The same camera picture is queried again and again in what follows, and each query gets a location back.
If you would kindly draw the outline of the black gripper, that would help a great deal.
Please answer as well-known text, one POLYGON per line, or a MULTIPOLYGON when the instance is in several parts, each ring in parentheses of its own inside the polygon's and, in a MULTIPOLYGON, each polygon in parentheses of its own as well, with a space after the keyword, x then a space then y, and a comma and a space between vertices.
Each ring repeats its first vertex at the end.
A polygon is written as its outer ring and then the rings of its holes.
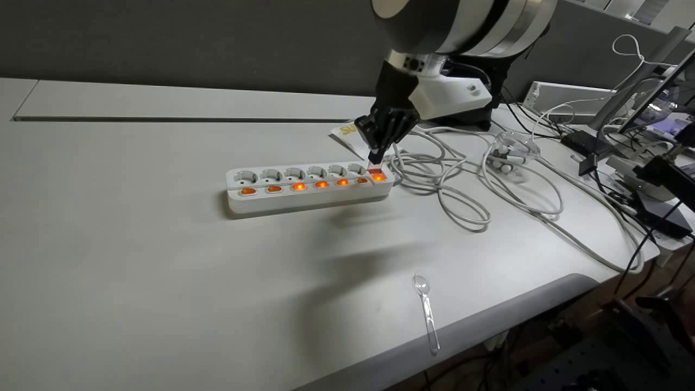
POLYGON ((420 115, 408 102, 418 86, 418 71, 423 62, 392 51, 380 68, 376 83, 376 101, 368 115, 354 119, 360 139, 369 145, 369 164, 380 166, 386 145, 401 142, 418 124, 420 115))

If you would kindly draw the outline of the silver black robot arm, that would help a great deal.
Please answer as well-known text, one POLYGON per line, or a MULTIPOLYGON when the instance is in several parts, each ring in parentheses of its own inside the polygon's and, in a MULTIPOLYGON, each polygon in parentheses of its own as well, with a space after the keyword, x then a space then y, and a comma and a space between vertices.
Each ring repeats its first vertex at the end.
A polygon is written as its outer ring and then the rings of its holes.
POLYGON ((485 111, 501 68, 550 28, 559 0, 369 0, 388 55, 354 127, 380 164, 418 124, 485 111))

